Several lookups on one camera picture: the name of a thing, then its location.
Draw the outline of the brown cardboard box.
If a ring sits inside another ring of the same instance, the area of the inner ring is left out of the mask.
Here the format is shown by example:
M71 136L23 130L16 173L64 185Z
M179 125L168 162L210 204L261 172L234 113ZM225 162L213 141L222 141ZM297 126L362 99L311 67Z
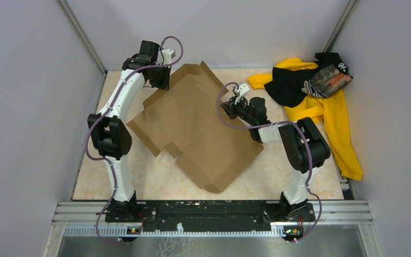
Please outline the brown cardboard box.
M222 193L263 152L243 123L216 109L223 83L205 62L184 64L170 75L128 122L154 156L166 150L196 184Z

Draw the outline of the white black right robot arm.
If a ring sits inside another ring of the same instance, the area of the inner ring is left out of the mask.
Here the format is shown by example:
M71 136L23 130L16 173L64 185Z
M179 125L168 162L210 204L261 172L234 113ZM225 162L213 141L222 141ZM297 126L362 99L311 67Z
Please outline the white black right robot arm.
M281 143L292 172L282 191L279 214L287 221L295 220L308 203L309 182L331 155L331 150L310 117L296 122L272 123L267 118L265 99L253 97L240 100L231 97L218 106L229 119L240 118L248 123L251 138L258 143Z

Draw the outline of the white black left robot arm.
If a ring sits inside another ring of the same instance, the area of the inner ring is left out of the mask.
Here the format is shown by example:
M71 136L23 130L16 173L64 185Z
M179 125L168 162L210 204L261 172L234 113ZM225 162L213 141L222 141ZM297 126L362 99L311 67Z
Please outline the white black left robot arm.
M138 217L139 207L127 163L132 137L124 119L146 83L159 89L169 89L175 55L173 49L142 41L139 52L123 62L120 78L106 104L97 114L87 118L88 137L98 151L98 159L105 162L110 176L112 195L106 210L118 213L127 222Z

